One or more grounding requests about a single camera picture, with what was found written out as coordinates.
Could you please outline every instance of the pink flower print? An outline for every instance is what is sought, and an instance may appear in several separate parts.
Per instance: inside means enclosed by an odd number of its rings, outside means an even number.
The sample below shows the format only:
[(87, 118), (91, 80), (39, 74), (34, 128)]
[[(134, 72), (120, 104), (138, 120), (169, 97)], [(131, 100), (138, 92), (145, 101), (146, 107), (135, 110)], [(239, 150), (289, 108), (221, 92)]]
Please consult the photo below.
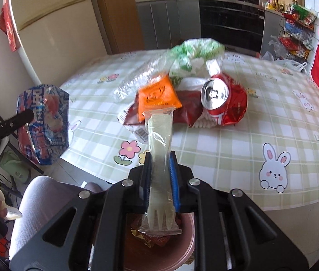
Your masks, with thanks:
[(131, 142), (124, 141), (120, 146), (122, 149), (119, 151), (119, 155), (126, 156), (128, 159), (133, 159), (135, 157), (135, 153), (139, 153), (141, 150), (141, 148), (137, 146), (136, 140)]

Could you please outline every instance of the can lid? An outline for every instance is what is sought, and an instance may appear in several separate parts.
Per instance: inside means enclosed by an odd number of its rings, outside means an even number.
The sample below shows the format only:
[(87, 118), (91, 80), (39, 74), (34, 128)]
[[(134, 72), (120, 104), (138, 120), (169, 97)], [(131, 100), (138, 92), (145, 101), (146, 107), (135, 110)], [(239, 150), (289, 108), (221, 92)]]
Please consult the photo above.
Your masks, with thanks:
[(209, 79), (202, 87), (202, 106), (208, 110), (221, 107), (229, 97), (229, 88), (220, 78)]

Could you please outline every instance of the orange packet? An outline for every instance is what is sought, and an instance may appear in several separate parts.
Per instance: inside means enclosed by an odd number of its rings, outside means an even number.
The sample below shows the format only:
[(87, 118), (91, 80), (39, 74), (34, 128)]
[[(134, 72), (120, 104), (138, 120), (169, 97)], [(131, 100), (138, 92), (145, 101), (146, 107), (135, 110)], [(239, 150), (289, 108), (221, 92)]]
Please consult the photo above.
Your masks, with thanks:
[(159, 81), (149, 84), (138, 91), (138, 118), (142, 122), (144, 120), (143, 113), (152, 110), (154, 107), (174, 107), (181, 108), (182, 104), (171, 84), (168, 75)]

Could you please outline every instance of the silver screw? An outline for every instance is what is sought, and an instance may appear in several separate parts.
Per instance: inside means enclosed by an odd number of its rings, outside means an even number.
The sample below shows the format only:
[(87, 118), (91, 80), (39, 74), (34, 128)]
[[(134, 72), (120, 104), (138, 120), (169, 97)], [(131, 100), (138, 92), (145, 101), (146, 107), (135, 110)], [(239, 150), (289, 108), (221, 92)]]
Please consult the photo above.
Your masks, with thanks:
[(79, 193), (79, 198), (81, 198), (81, 199), (86, 199), (86, 198), (89, 198), (89, 197), (90, 197), (90, 192), (87, 191), (87, 190), (82, 190)]
[(240, 189), (234, 189), (231, 193), (236, 198), (241, 198), (243, 195), (243, 191)]
[(190, 185), (196, 186), (196, 185), (199, 185), (200, 183), (201, 182), (200, 182), (200, 180), (198, 178), (192, 178), (192, 179), (189, 180), (189, 184)]
[(133, 185), (133, 180), (131, 180), (131, 179), (124, 179), (123, 181), (122, 181), (122, 186), (125, 186), (125, 187), (129, 187), (129, 186), (132, 186)]

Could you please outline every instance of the tablecloth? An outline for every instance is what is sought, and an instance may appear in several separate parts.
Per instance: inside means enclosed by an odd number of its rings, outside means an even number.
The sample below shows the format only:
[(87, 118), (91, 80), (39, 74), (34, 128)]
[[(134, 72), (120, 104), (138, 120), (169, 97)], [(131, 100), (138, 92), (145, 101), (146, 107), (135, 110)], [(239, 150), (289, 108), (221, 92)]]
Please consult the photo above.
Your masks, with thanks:
[[(71, 144), (62, 158), (108, 182), (144, 162), (147, 145), (118, 123), (133, 98), (115, 103), (120, 80), (151, 56), (138, 51), (104, 57), (61, 88), (70, 94)], [(224, 71), (248, 92), (248, 110), (235, 126), (173, 126), (178, 162), (213, 188), (240, 188), (263, 210), (319, 201), (319, 88), (311, 77), (269, 61), (226, 53)]]

